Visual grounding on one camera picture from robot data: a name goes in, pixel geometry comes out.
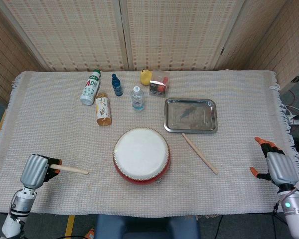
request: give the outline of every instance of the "small box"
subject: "small box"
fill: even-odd
[[[165,97],[169,82],[169,72],[153,70],[149,82],[149,94],[151,96]]]

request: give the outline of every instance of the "plastic water bottle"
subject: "plastic water bottle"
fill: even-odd
[[[139,86],[134,86],[131,92],[132,106],[137,111],[142,111],[145,108],[144,105],[144,92]]]
[[[123,94],[121,82],[115,74],[112,74],[112,86],[116,96],[121,96]]]

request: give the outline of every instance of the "wall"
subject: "wall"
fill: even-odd
[[[243,0],[0,3],[33,43],[46,70],[211,70]]]
[[[134,70],[212,70],[228,23],[240,9],[239,0],[126,2]]]
[[[299,75],[299,0],[287,1],[245,69],[275,71],[281,87]]]
[[[299,73],[299,0],[0,0],[47,71]]]
[[[3,0],[48,71],[128,70],[118,1]]]
[[[215,69],[242,70],[285,2],[245,0]]]
[[[8,104],[12,82],[23,71],[41,68],[0,16],[0,101]]]

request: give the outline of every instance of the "woven panel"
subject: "woven panel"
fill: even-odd
[[[284,4],[284,0],[245,0],[216,69],[243,69]]]
[[[112,0],[4,2],[50,70],[124,70]]]
[[[4,104],[9,102],[15,77],[22,71],[38,70],[31,59],[0,19],[0,101]]]
[[[236,0],[127,0],[134,70],[207,70]]]
[[[283,7],[246,69],[273,70],[282,87],[299,74],[299,0]]]

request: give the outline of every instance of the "bottle label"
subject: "bottle label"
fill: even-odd
[[[143,106],[143,101],[142,100],[133,100],[133,107],[142,107]]]
[[[123,92],[122,92],[122,86],[121,85],[118,86],[118,87],[113,87],[113,89],[114,89],[115,95],[120,96],[120,95],[123,94]]]
[[[96,102],[96,112],[97,119],[111,118],[109,99],[107,97],[97,98]]]
[[[98,90],[99,83],[100,83],[100,79],[98,77],[98,73],[93,72],[84,87],[82,95],[90,97],[92,100],[94,100],[94,97]]]

